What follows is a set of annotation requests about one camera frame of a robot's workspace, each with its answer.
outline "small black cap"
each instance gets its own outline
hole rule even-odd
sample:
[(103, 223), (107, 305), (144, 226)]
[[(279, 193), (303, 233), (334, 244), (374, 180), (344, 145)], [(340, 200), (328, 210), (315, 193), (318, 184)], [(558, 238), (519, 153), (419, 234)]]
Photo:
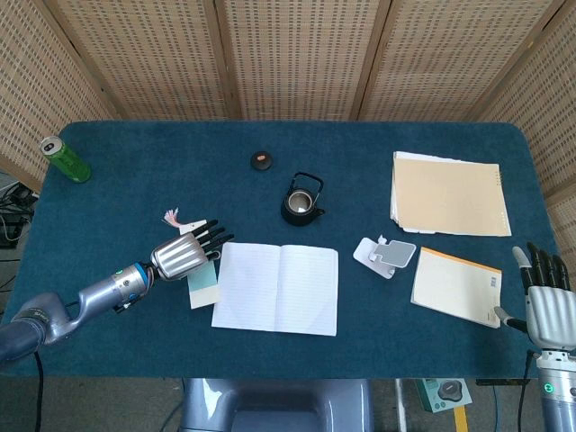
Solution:
[(266, 171), (272, 166), (272, 156), (267, 151), (257, 151), (252, 155), (250, 165), (258, 171)]

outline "phone holder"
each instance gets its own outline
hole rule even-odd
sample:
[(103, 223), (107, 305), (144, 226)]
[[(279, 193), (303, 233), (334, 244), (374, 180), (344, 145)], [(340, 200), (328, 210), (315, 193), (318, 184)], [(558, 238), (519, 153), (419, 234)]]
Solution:
[(416, 245), (397, 240), (390, 243), (386, 241), (383, 236), (378, 238), (378, 243), (366, 237), (362, 238), (354, 251), (354, 259), (378, 275), (391, 279), (397, 268), (408, 265), (416, 251)]

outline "robot finger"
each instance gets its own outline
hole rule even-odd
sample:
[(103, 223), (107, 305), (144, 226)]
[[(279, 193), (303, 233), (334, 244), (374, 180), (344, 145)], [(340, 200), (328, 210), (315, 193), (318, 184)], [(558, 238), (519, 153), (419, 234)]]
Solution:
[(207, 234), (204, 234), (203, 236), (196, 238), (196, 240), (198, 240), (198, 243), (203, 245), (204, 243), (207, 243), (208, 241), (212, 240), (213, 238), (215, 238), (217, 235), (221, 234), (225, 230), (226, 230), (225, 228), (221, 227), (221, 228), (215, 229), (214, 231), (208, 231)]
[(512, 254), (518, 262), (518, 267), (520, 267), (520, 276), (522, 277), (522, 285), (524, 286), (524, 295), (528, 295), (528, 288), (532, 285), (536, 285), (534, 269), (530, 265), (530, 261), (526, 254), (520, 247), (514, 246), (512, 248)]
[(542, 257), (542, 261), (546, 267), (546, 281), (548, 282), (548, 286), (558, 288), (558, 272), (554, 269), (552, 259), (543, 250), (540, 251), (540, 257)]
[(211, 241), (210, 243), (208, 243), (207, 245), (205, 245), (203, 247), (204, 252), (209, 252), (209, 251), (217, 248), (218, 246), (223, 245), (228, 240), (232, 240), (232, 239), (234, 239), (234, 234), (229, 234), (228, 236), (216, 238), (215, 240)]
[(528, 250), (532, 256), (532, 267), (534, 268), (535, 284), (540, 286), (547, 286), (547, 277), (545, 273), (545, 266), (542, 263), (540, 250), (534, 243), (528, 242)]
[(558, 271), (558, 286), (563, 290), (570, 291), (570, 281), (568, 280), (568, 269), (562, 259), (554, 255), (552, 257), (553, 265)]
[(197, 229), (192, 230), (192, 235), (193, 236), (199, 236), (200, 234), (202, 234), (203, 232), (205, 232), (207, 229), (212, 228), (214, 225), (216, 225), (218, 223), (218, 221), (216, 219), (214, 220), (210, 220), (206, 223), (204, 223), (203, 225), (201, 225), (200, 227), (198, 227)]

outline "soda can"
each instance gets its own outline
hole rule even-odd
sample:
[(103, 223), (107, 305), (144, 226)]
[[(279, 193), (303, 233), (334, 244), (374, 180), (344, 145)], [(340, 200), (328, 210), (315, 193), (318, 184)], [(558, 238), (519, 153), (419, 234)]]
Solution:
[(83, 183), (92, 174), (90, 166), (84, 162), (58, 137), (47, 137), (40, 142), (40, 151), (66, 177), (76, 183)]

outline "robotic arm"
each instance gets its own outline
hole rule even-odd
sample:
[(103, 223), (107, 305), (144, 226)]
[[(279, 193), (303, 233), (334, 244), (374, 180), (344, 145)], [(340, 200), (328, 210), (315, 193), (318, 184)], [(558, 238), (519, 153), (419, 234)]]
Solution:
[(494, 308), (503, 324), (527, 333), (542, 350), (536, 366), (541, 388), (544, 424), (548, 432), (576, 432), (576, 293), (558, 257), (528, 243), (532, 264), (520, 247), (512, 252), (520, 267), (526, 321)]
[(105, 311), (122, 312), (148, 294), (156, 278), (174, 281), (204, 263), (220, 258), (215, 250), (233, 235), (216, 238), (224, 229), (215, 229), (211, 220), (194, 231), (157, 247), (151, 262), (135, 263), (78, 293), (79, 313), (72, 319), (55, 292), (28, 300), (12, 321), (0, 328), (0, 368), (32, 354), (42, 345), (52, 345)]

